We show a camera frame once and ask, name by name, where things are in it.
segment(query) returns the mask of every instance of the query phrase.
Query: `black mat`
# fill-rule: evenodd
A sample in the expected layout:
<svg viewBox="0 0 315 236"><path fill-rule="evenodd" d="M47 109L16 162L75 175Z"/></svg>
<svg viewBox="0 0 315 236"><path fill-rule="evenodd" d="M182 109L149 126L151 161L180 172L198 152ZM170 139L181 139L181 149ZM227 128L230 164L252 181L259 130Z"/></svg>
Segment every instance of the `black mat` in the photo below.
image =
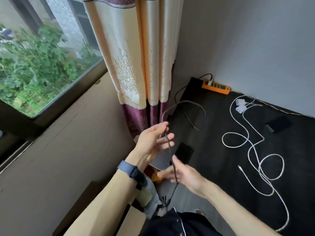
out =
<svg viewBox="0 0 315 236"><path fill-rule="evenodd" d="M259 177L247 158L250 147L246 143L240 148L227 148L222 144L222 135L226 132L238 132L246 135L246 131L230 116L229 108L239 94L219 94L201 88L202 81L192 78L181 100L190 100L201 104L207 117L204 119L202 109L189 103L178 106L170 119L171 131L175 133L175 142L185 142L194 148L189 165L196 168L205 178L218 184L247 210L271 226L280 228L286 221L285 208L277 196L263 196L257 193L246 180L238 165L245 171L253 185L269 194L271 188ZM243 120L242 115L232 107L232 114L250 132L250 140L254 143L261 138ZM187 113L198 131L189 123L183 111ZM282 155L285 170L282 177L272 182L285 201L289 213L289 225L281 231L282 235L311 235L315 223L315 120L303 116L286 115L293 123L291 127L272 134L264 123L285 115L268 106L253 107L245 113L247 120L260 132L265 141L256 149L259 159L273 153ZM239 145L244 139L236 135L226 137L228 145ZM258 167L254 151L251 160ZM271 157L263 165L269 178L274 178L281 171L281 159Z"/></svg>

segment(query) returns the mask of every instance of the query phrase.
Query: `forearm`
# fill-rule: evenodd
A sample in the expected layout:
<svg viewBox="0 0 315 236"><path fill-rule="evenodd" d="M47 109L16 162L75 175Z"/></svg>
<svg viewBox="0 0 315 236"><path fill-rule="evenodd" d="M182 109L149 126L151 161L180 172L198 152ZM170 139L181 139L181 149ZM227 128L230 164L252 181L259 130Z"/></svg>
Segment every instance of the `forearm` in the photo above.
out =
<svg viewBox="0 0 315 236"><path fill-rule="evenodd" d="M248 212L220 187L208 180L205 181L203 195L217 209L237 236L279 235Z"/></svg>
<svg viewBox="0 0 315 236"><path fill-rule="evenodd" d="M73 222L65 236L113 235L135 190L136 181L118 170L106 187Z"/></svg>

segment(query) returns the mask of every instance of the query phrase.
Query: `white charging cable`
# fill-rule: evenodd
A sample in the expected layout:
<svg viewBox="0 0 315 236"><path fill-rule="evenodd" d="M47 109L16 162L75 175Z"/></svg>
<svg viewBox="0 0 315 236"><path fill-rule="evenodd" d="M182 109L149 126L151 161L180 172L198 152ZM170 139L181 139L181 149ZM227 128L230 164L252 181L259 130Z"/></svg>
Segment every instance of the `white charging cable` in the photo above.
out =
<svg viewBox="0 0 315 236"><path fill-rule="evenodd" d="M259 190L257 190L257 189L253 186L253 184L250 182L250 180L248 179L248 177L247 177L247 175L245 174L245 172L243 171L243 169L242 169L240 166L238 166L238 168L243 172L243 174L245 175L245 177L246 177L246 179L248 180L248 182L250 183L250 185L251 185L259 194L262 194L262 195L265 195L265 196L272 196L272 195L274 194L274 192L276 192L277 195L279 196L279 198L280 198L280 200L282 201L282 203L283 203L283 205L284 205L284 207L285 207L285 210L286 210L286 212L287 212L287 220L286 220L285 224L284 224L281 228L279 228L279 229L276 230L276 232L279 232L279 231L283 230L283 229L288 225L288 223L289 223L289 211L288 211L288 208L287 208L287 206L285 205L285 202L283 201L282 197L281 197L280 194L278 193L278 191L272 186L271 181L274 181L274 180L276 180L276 179L279 179L279 178L282 176L283 171L284 171L284 159L283 159L283 157L280 156L279 154L270 154L270 155L266 156L265 158L263 158L261 161L259 161L259 159L258 159L258 154L257 154L257 151L256 151L255 146L256 146L257 144L261 143L262 141L264 141L265 138L246 120L246 118L244 117L244 113L246 112L246 110L248 110L248 109L251 108L251 107L254 107L254 106L262 106L262 105L260 105L260 104L253 104L253 102L255 101L255 99L254 99L251 103L248 103L248 104L246 105L247 109L242 113L243 119L245 119L245 121L255 130L255 132L257 132L257 133L262 137L262 140L261 140L261 141L259 141L259 142L255 143L255 144L253 144L253 143L249 140L250 134L249 134L248 130L246 129L246 127L244 127L242 124L240 124L240 123L233 117L233 115L232 115L231 108L232 108L233 103L236 101L236 99L234 99L234 101L231 103L231 106L230 106L230 114L231 114L232 118L233 118L240 126L242 126L242 127L245 129L245 131L247 132L247 137L245 137L244 135L239 134L239 133L237 133L237 132L227 132L227 133L225 133L225 134L222 136L222 143L223 143L223 145L225 145L226 147L229 147L229 148L238 148L238 147L241 147L241 146L244 145L246 142L249 142L249 143L251 144L251 147L248 149L248 152L247 152L248 160L250 161L250 163L251 163L251 165L254 167L254 169L255 169L256 171L258 171L258 173L259 173L260 177L263 179L263 181L265 181L265 182L271 187L272 192L271 192L270 194L264 194L264 193L260 192ZM226 145L226 144L224 143L224 140L223 140L224 136L227 135L227 134L236 134L236 135L239 135L239 136L245 138L246 141L245 141L244 143L242 143L241 145L239 145L239 146L235 146L235 147L228 146L228 145ZM256 168L256 167L253 165L253 163L251 162L251 160L250 160L250 150L251 150L252 148L253 148L254 151L255 151L255 155L256 155L256 158L257 158L257 162L258 162L258 168ZM282 170L281 170L281 173L279 174L278 177L273 178L273 179L267 177L267 176L265 175L265 173L263 172L263 170L262 170L262 163L263 163L263 161L264 161L265 159L267 159L268 157L270 157L270 156L279 156L279 157L281 158L281 160L282 160Z"/></svg>

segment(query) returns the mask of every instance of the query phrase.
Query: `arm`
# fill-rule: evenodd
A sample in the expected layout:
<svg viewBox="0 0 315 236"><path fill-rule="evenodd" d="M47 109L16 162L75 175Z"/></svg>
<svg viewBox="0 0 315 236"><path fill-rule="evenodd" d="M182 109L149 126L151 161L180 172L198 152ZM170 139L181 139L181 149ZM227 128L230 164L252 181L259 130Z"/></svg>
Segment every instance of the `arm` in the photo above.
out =
<svg viewBox="0 0 315 236"><path fill-rule="evenodd" d="M203 178L194 168L184 165L173 156L178 182L187 186L194 194L207 199L225 219L237 236L279 235L265 223L257 219L215 183ZM159 178L175 182L173 167L158 173Z"/></svg>
<svg viewBox="0 0 315 236"><path fill-rule="evenodd" d="M168 122L157 124L143 131L135 149L128 155L126 162L135 165L140 171L155 158L157 151L168 147L165 138L159 136L168 130ZM106 187L69 227L65 236L113 235L132 193L136 181L118 170Z"/></svg>

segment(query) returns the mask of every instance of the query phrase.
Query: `black shirt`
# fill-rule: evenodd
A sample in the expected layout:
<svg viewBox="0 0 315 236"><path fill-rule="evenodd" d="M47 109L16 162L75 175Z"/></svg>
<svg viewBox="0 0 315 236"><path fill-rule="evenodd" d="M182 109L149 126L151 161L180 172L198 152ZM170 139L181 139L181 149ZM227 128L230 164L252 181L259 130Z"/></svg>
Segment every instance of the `black shirt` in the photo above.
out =
<svg viewBox="0 0 315 236"><path fill-rule="evenodd" d="M142 230L141 236L219 236L211 223L200 214L178 213L175 208L163 217L152 218Z"/></svg>

